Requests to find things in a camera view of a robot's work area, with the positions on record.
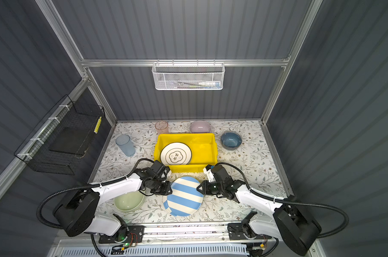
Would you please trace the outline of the blue white striped plate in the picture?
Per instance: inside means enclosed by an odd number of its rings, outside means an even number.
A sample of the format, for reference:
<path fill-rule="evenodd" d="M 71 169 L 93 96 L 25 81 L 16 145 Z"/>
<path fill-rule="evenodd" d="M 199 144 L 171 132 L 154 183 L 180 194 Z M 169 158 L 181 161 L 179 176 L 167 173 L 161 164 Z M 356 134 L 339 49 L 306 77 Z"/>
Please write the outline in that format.
<path fill-rule="evenodd" d="M 184 176 L 171 183 L 172 194 L 163 197 L 165 210 L 172 216 L 188 217 L 199 210 L 204 195 L 197 191 L 199 181 Z"/>

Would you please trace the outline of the white flower pattern plate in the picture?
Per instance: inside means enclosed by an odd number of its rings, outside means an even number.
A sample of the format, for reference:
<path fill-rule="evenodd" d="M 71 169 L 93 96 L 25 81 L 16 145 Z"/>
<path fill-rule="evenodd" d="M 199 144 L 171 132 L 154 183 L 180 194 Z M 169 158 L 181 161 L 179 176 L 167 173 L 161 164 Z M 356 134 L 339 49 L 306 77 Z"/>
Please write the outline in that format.
<path fill-rule="evenodd" d="M 191 148 L 181 142 L 168 144 L 160 154 L 160 161 L 165 166 L 187 165 L 191 162 Z"/>

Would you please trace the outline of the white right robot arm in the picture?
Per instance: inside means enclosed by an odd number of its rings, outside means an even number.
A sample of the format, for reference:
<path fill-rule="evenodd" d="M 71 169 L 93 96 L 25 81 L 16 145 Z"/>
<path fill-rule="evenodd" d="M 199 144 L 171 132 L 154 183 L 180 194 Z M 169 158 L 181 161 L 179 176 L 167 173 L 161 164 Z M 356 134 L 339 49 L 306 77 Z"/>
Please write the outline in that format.
<path fill-rule="evenodd" d="M 271 237 L 283 241 L 295 254 L 304 256 L 321 233 L 320 225 L 303 206 L 285 204 L 283 198 L 257 192 L 245 179 L 234 180 L 222 165 L 207 165 L 203 172 L 207 179 L 197 187 L 198 192 L 253 209 L 241 223 L 228 225 L 232 239 Z"/>

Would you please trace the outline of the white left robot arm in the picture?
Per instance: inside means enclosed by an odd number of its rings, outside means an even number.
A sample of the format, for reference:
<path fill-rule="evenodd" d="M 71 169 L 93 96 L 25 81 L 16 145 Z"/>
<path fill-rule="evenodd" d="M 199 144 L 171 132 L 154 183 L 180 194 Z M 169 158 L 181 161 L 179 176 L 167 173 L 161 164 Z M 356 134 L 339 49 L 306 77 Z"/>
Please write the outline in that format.
<path fill-rule="evenodd" d="M 140 193 L 146 189 L 150 194 L 167 196 L 172 193 L 168 175 L 170 168 L 159 161 L 150 161 L 147 168 L 133 167 L 123 177 L 99 184 L 89 184 L 84 189 L 65 191 L 63 198 L 53 210 L 58 225 L 70 237 L 82 233 L 98 233 L 124 239 L 127 224 L 117 214 L 111 216 L 97 212 L 97 208 L 127 193 Z"/>

